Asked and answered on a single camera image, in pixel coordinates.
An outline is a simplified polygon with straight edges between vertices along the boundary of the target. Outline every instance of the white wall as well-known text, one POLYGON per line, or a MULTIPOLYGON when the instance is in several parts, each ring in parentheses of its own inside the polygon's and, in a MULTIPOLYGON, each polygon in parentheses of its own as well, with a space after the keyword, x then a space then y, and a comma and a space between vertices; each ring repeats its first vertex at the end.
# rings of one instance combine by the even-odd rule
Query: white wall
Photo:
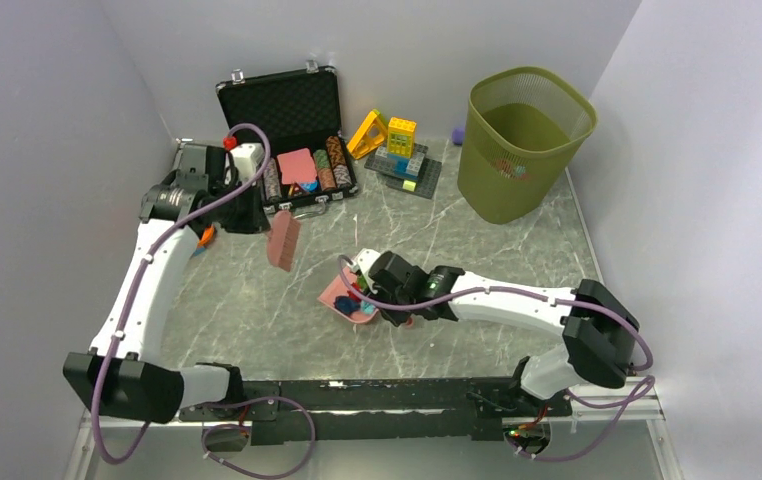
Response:
POLYGON ((61 373, 112 305, 170 137, 97 2, 0 1, 0 479, 59 478, 61 373))
POLYGON ((762 478, 762 2, 646 0, 571 172, 689 479, 762 478))
POLYGON ((340 69, 344 128, 373 108, 447 136, 469 90, 518 65, 553 69, 590 94, 640 0, 102 0, 177 136, 219 139, 213 86, 246 75, 340 69))

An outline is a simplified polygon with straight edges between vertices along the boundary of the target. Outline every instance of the green basket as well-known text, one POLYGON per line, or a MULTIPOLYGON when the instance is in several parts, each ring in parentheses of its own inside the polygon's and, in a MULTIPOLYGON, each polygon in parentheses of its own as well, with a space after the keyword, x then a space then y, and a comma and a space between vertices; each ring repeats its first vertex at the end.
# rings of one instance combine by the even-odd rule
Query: green basket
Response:
POLYGON ((554 73, 519 67, 472 88, 458 189, 490 223, 534 210, 593 133, 596 110, 554 73))

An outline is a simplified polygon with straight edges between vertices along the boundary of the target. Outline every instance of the green object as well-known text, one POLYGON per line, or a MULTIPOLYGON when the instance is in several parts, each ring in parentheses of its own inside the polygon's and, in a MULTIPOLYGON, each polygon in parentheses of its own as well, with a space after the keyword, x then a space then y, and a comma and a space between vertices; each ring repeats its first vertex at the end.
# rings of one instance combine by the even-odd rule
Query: green object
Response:
POLYGON ((548 70, 484 79, 469 95, 458 189, 484 220, 515 220, 540 205, 595 127, 590 102, 548 70))

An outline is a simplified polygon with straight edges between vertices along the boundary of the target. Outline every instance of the blue object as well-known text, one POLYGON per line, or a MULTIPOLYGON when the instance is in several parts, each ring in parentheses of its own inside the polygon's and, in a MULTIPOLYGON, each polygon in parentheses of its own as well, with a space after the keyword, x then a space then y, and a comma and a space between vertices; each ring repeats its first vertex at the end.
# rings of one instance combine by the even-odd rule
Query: blue object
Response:
POLYGON ((341 295, 334 299, 334 308, 343 315, 350 317, 354 312, 360 310, 360 304, 345 295, 341 295))
POLYGON ((302 187, 305 192, 310 193, 319 187, 319 181, 315 180, 313 183, 300 183, 299 186, 302 187))
POLYGON ((463 145, 463 137, 465 132, 466 130, 464 130, 464 127, 455 127, 455 129, 452 130, 452 143, 458 146, 463 145))
POLYGON ((367 314, 372 315, 375 313, 375 305, 371 303, 364 302, 363 300, 360 301, 360 311, 367 314))

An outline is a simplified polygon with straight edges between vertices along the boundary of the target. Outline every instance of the marble tabletop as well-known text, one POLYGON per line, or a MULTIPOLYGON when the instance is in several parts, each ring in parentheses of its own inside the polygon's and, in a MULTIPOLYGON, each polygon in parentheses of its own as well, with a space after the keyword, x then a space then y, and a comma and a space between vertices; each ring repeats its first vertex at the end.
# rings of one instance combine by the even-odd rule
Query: marble tabletop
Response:
POLYGON ((337 256, 361 248, 393 250, 426 271, 457 265, 531 286, 596 278, 565 176, 537 210, 492 225, 457 189, 460 148, 421 142, 443 163, 434 198, 392 190, 356 162, 361 193, 302 220, 290 273, 269 266, 263 235, 217 235, 187 266, 164 331, 164 365, 230 363, 249 380, 509 375, 523 356, 555 345, 557 338, 478 321, 396 328, 379 315, 354 325, 317 300, 337 274, 337 256))

